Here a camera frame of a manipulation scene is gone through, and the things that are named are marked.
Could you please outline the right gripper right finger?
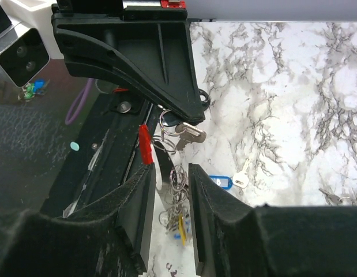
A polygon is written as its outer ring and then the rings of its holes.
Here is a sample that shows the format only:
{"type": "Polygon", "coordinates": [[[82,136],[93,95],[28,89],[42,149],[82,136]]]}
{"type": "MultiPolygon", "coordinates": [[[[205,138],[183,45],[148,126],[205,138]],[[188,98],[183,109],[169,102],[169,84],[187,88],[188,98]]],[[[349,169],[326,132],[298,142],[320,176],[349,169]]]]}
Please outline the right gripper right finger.
{"type": "Polygon", "coordinates": [[[198,276],[357,276],[357,206],[251,207],[188,176],[198,276]]]}

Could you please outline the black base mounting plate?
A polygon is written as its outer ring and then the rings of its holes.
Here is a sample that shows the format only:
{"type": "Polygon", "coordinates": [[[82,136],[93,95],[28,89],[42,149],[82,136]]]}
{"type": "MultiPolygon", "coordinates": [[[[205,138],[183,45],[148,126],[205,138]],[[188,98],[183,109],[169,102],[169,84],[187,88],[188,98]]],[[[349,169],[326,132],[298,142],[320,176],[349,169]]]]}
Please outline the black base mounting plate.
{"type": "Polygon", "coordinates": [[[68,217],[123,184],[136,154],[138,128],[152,104],[132,92],[100,95],[40,211],[68,217]]]}

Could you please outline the blue key tag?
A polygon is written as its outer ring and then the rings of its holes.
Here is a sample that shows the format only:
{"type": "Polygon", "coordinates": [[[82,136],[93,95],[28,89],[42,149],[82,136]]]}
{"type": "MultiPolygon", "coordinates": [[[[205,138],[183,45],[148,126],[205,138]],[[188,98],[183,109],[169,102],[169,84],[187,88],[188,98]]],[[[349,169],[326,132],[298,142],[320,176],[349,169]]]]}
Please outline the blue key tag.
{"type": "Polygon", "coordinates": [[[230,190],[233,186],[232,179],[223,175],[210,175],[211,180],[224,190],[230,190]]]}

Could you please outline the spare key bunch outside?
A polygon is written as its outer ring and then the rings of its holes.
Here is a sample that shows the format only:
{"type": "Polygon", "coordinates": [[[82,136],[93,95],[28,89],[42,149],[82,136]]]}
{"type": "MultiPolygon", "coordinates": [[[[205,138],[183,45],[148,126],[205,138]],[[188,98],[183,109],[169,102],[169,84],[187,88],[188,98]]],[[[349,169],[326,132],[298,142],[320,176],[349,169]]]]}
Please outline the spare key bunch outside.
{"type": "Polygon", "coordinates": [[[28,82],[20,88],[17,99],[20,102],[30,102],[37,96],[44,96],[50,80],[43,78],[36,79],[34,82],[28,82]]]}

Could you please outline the red black key holder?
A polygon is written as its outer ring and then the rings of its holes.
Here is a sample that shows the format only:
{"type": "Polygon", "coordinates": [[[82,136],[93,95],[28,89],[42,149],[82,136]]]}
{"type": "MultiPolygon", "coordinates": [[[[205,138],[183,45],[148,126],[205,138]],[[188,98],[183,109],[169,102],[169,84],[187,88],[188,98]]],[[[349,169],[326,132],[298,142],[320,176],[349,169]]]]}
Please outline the red black key holder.
{"type": "Polygon", "coordinates": [[[171,155],[175,151],[170,146],[170,140],[161,138],[161,135],[151,136],[146,124],[138,128],[138,144],[143,164],[155,164],[157,170],[156,190],[165,209],[174,205],[172,181],[176,177],[175,166],[171,155]]]}

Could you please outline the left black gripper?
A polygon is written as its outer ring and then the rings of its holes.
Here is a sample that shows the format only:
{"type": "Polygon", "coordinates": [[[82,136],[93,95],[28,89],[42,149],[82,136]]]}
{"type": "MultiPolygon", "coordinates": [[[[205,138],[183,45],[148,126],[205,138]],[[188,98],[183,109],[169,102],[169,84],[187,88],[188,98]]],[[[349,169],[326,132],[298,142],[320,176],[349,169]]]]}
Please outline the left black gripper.
{"type": "Polygon", "coordinates": [[[185,1],[57,1],[55,12],[72,76],[137,91],[192,125],[204,120],[185,1]]]}

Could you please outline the bunch of silver keys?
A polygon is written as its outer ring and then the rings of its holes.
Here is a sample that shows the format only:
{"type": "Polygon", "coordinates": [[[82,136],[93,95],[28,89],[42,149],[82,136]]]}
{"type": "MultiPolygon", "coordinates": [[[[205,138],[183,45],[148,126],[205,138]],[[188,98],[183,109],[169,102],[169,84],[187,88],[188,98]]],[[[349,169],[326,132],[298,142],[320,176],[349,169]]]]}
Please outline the bunch of silver keys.
{"type": "Polygon", "coordinates": [[[198,127],[183,122],[167,108],[160,107],[158,127],[160,134],[152,137],[152,146],[160,170],[161,184],[157,192],[164,205],[159,214],[159,223],[167,233],[186,244],[189,229],[188,173],[181,164],[174,164],[172,156],[191,143],[203,143],[206,132],[198,127]]]}

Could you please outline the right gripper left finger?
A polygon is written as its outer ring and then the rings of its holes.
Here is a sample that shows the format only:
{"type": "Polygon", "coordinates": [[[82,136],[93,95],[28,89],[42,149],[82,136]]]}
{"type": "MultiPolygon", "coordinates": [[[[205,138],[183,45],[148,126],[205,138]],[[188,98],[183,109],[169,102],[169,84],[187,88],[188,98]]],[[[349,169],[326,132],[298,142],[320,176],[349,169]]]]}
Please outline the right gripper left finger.
{"type": "Polygon", "coordinates": [[[156,171],[67,218],[30,209],[0,212],[0,276],[139,276],[147,271],[156,171]]]}

